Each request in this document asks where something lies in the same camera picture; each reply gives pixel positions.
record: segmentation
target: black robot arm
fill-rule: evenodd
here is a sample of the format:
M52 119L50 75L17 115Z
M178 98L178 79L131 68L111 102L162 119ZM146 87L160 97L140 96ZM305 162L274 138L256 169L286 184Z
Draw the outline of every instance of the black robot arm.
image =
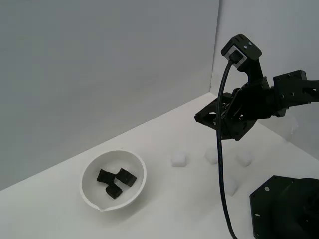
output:
M234 51L242 59L234 66L245 72L248 82L222 98L222 139L240 140L255 122L271 116L282 117L291 106L319 102L319 81L308 81L306 73L298 70L274 77L269 87L263 76L259 57L261 51L244 35L233 37L221 53L229 60ZM195 115L195 120L216 130L217 99Z

